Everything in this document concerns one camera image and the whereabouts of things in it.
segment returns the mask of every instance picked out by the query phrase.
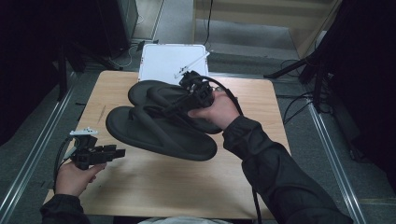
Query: tripod leg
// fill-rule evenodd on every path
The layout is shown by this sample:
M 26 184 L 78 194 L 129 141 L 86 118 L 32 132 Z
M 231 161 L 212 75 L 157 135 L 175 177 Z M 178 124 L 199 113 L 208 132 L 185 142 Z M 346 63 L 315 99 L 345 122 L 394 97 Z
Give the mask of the tripod leg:
M 283 69 L 281 69 L 281 70 L 279 70 L 279 71 L 277 71 L 277 72 L 275 72 L 275 73 L 273 73 L 271 75 L 264 75 L 263 77 L 264 78 L 281 77 L 281 76 L 286 75 L 287 73 L 289 73 L 289 72 L 291 72 L 291 71 L 293 71 L 293 70 L 295 70 L 295 69 L 297 69 L 297 68 L 299 68 L 299 67 L 301 67 L 301 66 L 303 66 L 305 64 L 306 64 L 306 60 L 305 59 L 301 59 L 300 61 L 298 61 L 296 63 L 293 63 L 293 64 L 291 64 L 291 65 L 289 65 L 289 66 L 287 66 L 287 67 L 285 67 L 285 68 L 283 68 Z

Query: flip-flop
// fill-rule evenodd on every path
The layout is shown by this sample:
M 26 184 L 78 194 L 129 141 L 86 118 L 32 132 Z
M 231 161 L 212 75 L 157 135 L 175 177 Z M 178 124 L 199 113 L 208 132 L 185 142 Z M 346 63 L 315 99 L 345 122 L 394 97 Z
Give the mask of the flip-flop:
M 153 86 L 169 86 L 170 84 L 158 80 L 143 80 L 134 84 L 128 91 L 128 99 L 133 105 L 148 105 L 147 91 Z
M 217 152 L 216 142 L 191 126 L 165 118 L 158 106 L 119 106 L 106 118 L 108 132 L 133 147 L 190 161 L 207 161 Z
M 156 80 L 143 80 L 128 91 L 128 98 L 133 105 L 160 105 L 168 107 L 178 99 L 186 96 L 188 91 L 180 86 Z M 190 126 L 200 132 L 216 134 L 222 131 L 217 125 L 206 119 L 189 117 L 187 111 L 176 111 L 173 116 L 184 119 Z

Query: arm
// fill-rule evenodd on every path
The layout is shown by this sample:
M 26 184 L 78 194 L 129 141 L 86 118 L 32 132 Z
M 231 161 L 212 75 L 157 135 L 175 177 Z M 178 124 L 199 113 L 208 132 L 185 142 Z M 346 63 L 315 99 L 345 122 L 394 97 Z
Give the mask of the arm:
M 214 98 L 212 106 L 189 115 L 209 119 L 224 130 L 224 148 L 242 160 L 248 182 L 279 223 L 352 223 L 259 122 L 240 116 L 224 92 L 214 92 Z
M 98 164 L 83 171 L 73 162 L 61 166 L 55 195 L 40 208 L 42 223 L 90 223 L 78 196 L 105 167 L 105 164 Z

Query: metal rail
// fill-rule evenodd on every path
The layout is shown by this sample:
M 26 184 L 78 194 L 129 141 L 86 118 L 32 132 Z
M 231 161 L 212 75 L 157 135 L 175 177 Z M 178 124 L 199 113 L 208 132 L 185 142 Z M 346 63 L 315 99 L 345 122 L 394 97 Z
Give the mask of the metal rail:
M 366 223 L 363 212 L 361 211 L 361 206 L 359 205 L 358 199 L 355 192 L 347 178 L 347 174 L 344 170 L 340 159 L 338 158 L 337 152 L 332 144 L 332 139 L 327 132 L 326 126 L 320 114 L 317 113 L 314 106 L 309 105 L 309 111 L 311 113 L 312 119 L 317 127 L 320 140 L 324 146 L 327 158 L 329 159 L 330 166 L 334 172 L 335 179 L 337 180 L 338 186 L 346 202 L 346 207 L 351 218 L 357 224 Z
M 52 133 L 56 125 L 58 124 L 58 121 L 67 106 L 67 103 L 70 100 L 77 80 L 77 75 L 73 72 L 70 75 L 71 83 L 69 90 L 67 91 L 62 101 L 58 102 L 54 107 L 52 113 L 49 116 L 49 119 L 47 120 L 46 125 L 44 126 L 37 140 L 35 141 L 35 144 L 32 147 L 28 158 L 26 159 L 20 172 L 18 173 L 17 177 L 9 188 L 5 199 L 2 201 L 0 207 L 0 224 L 8 223 L 12 212 L 15 209 L 15 206 L 17 205 L 20 197 L 22 196 L 23 191 L 25 190 L 30 178 L 32 177 L 32 174 L 35 171 L 41 155 L 43 154 L 47 143 L 50 140 Z

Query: person's left hand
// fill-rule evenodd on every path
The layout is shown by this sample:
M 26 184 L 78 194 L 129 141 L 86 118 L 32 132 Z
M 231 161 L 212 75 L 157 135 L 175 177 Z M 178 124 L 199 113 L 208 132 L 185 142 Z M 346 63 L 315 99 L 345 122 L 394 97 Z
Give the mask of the person's left hand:
M 96 174 L 104 170 L 105 167 L 106 163 L 103 163 L 94 165 L 88 170 L 80 170 L 72 161 L 62 165 L 56 179 L 55 193 L 78 197 L 96 178 Z

